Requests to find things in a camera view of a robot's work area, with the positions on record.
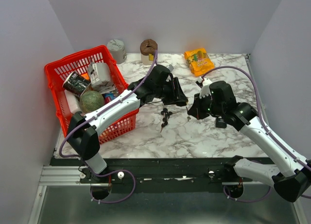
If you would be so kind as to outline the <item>black key bunch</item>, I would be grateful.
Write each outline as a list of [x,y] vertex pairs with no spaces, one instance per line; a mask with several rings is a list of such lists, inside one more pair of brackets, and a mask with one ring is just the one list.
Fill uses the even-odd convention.
[[173,113],[172,111],[169,111],[167,108],[163,108],[160,114],[163,116],[160,130],[162,132],[163,128],[168,125],[168,120]]

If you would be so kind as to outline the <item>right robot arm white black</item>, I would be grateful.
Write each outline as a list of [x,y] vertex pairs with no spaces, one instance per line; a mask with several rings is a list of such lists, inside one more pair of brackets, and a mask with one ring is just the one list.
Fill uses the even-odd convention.
[[188,115],[202,120],[208,116],[222,118],[259,146],[273,161],[271,165],[234,156],[225,165],[224,177],[235,181],[249,178],[269,185],[283,199],[295,202],[311,185],[311,162],[281,139],[248,103],[236,101],[231,86],[225,81],[196,81],[200,92],[194,95]]

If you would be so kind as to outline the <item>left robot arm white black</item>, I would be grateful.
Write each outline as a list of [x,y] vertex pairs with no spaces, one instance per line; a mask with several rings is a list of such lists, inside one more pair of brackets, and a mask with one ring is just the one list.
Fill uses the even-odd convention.
[[99,154],[99,135],[121,117],[154,98],[161,99],[164,105],[186,106],[188,102],[178,78],[173,77],[167,67],[156,65],[108,104],[84,116],[80,113],[73,115],[65,141],[92,169],[91,177],[96,182],[104,182],[108,176],[107,163]]

